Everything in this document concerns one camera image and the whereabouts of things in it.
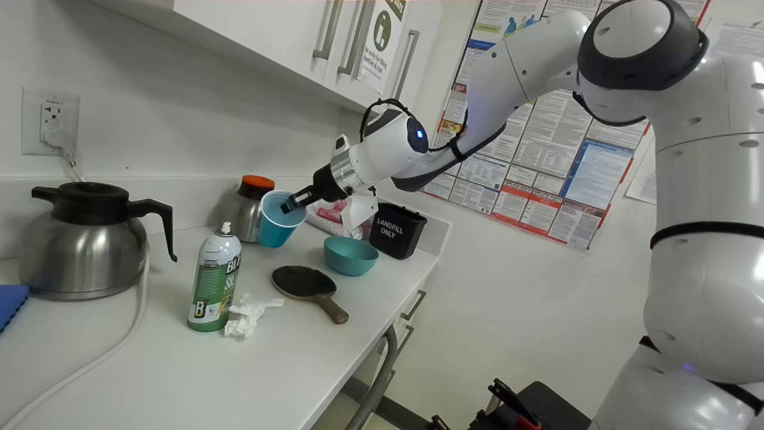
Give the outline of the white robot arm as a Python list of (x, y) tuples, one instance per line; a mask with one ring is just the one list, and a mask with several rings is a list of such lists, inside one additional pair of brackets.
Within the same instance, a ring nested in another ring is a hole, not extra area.
[(644, 335), (591, 430), (750, 430), (764, 390), (763, 63), (717, 52), (677, 0), (616, 0), (502, 35), (470, 58), (464, 127), (440, 149), (395, 97), (373, 102), (290, 208), (391, 181), (420, 192), (566, 90), (606, 127), (654, 130), (658, 231)]

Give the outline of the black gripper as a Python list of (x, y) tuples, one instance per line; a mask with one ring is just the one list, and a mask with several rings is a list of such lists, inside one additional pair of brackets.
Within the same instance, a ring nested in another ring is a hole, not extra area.
[(313, 181), (292, 195), (297, 208), (309, 208), (316, 201), (342, 201), (353, 192), (353, 171), (333, 165), (320, 168)]

